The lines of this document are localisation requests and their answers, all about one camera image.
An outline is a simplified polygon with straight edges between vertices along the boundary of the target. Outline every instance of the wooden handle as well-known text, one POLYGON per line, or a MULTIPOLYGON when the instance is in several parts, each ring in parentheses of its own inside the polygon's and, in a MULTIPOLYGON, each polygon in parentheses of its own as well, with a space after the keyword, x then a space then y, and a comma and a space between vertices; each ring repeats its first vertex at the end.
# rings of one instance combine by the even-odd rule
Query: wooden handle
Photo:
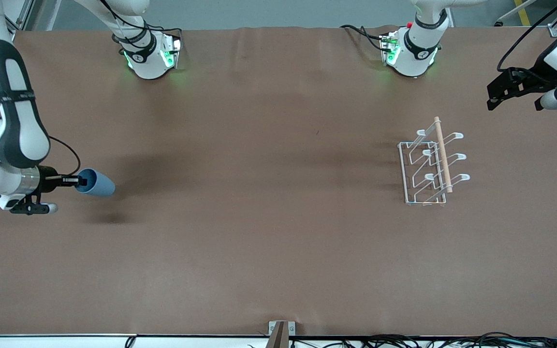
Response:
POLYGON ((442 160, 442 170, 444 171, 444 187, 446 192, 453 193, 451 185, 451 172, 448 170, 448 159, 446 158, 446 147, 444 146, 444 135, 442 135, 442 124, 439 117, 435 117, 435 133, 438 134, 438 146, 440 147, 440 157, 442 160))

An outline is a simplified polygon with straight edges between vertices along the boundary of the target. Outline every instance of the white wire rack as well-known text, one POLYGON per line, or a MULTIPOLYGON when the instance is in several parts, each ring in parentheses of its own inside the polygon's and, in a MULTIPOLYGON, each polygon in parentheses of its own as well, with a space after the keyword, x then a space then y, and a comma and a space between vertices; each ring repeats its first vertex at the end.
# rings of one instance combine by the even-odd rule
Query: white wire rack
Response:
POLYGON ((403 172, 405 203, 408 205, 445 205, 446 194, 461 181, 470 180, 468 174, 451 176, 450 167, 465 160, 466 154, 447 156, 446 146, 464 135, 454 132, 444 137, 439 117, 426 130, 418 130, 414 141, 398 143, 403 172), (437 141, 427 140, 435 131, 437 141))

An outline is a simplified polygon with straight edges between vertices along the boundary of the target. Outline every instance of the brown table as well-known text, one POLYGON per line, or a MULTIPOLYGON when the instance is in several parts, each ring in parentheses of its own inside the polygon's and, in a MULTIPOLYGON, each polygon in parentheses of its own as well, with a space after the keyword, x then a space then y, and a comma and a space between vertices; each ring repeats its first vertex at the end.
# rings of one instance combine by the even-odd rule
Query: brown table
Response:
POLYGON ((557 112, 485 104, 522 31, 449 29, 419 79, 342 29, 191 31, 156 81, 107 31, 19 33, 49 134, 117 194, 0 211, 0 333, 557 335, 557 112), (434 116, 472 180, 408 207, 396 144, 434 116))

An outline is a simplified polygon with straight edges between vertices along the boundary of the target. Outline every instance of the floor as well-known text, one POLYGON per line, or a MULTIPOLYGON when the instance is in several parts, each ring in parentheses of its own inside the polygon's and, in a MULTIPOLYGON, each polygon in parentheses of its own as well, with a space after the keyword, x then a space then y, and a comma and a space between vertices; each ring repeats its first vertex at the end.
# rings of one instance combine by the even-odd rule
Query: floor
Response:
MULTIPOLYGON (((502 14, 521 0, 489 0, 484 4, 453 9, 457 27, 492 26, 502 14)), ((540 0, 527 8, 535 22, 557 4, 540 0)), ((71 0, 45 1, 38 8, 36 29, 106 29, 89 11, 71 0)), ((338 27, 354 24, 379 27, 404 25, 413 20, 414 9, 408 0, 152 0, 148 23, 182 29, 236 29, 240 27, 338 27)), ((521 26, 518 15, 505 26, 521 26)))

